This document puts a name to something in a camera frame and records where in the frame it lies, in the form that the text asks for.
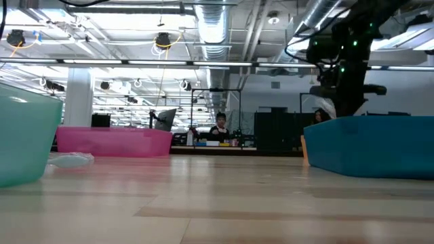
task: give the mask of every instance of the man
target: man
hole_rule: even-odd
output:
[[[219,142],[229,140],[231,138],[229,130],[224,127],[224,124],[226,123],[226,115],[219,112],[216,116],[216,120],[217,124],[210,130],[210,140]]]

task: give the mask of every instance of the orange object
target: orange object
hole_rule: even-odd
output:
[[[309,160],[307,159],[307,149],[306,149],[306,141],[304,140],[304,136],[300,137],[301,147],[303,148],[303,165],[309,166]]]

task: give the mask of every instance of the black metal frame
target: black metal frame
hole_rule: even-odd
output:
[[[218,89],[218,88],[213,88],[213,89],[191,89],[191,107],[190,107],[190,128],[193,127],[193,100],[195,99],[194,95],[195,95],[195,91],[201,91],[201,92],[238,92],[239,96],[238,96],[238,103],[239,103],[239,111],[238,111],[238,128],[239,131],[241,133],[241,139],[243,139],[243,130],[241,129],[241,89]],[[240,141],[241,143],[241,149],[243,150],[243,142]]]
[[[302,122],[303,122],[303,119],[302,119],[302,113],[303,113],[303,101],[302,101],[302,98],[303,98],[303,96],[304,95],[312,95],[312,94],[310,94],[309,92],[300,92],[300,95],[299,95],[299,106],[300,106],[300,110],[298,111],[299,112],[299,116],[298,116],[298,124],[299,124],[299,133],[300,133],[300,136],[301,135],[303,135],[303,126],[302,126]]]

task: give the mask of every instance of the bottle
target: bottle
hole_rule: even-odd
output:
[[[189,129],[189,132],[187,132],[187,146],[193,145],[193,132],[191,129]]]

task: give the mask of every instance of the computer monitor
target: computer monitor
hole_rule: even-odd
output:
[[[155,122],[155,129],[162,131],[170,131],[174,123],[176,114],[176,108],[171,110],[166,110],[158,114],[158,119]]]

